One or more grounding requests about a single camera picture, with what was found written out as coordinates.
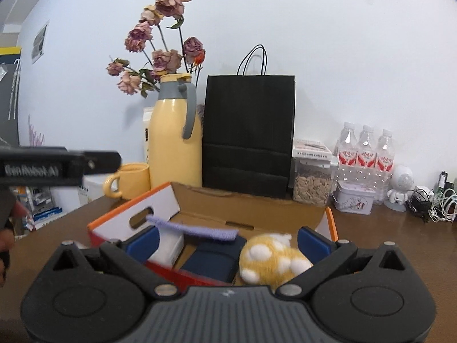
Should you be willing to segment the person's left hand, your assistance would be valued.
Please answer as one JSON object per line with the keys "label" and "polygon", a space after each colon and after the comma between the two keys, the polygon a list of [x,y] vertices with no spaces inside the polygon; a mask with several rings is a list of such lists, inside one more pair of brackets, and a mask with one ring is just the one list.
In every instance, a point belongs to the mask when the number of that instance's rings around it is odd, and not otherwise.
{"label": "person's left hand", "polygon": [[9,252],[15,245],[14,226],[11,218],[26,218],[29,211],[8,189],[1,189],[1,286],[5,284],[10,267]]}

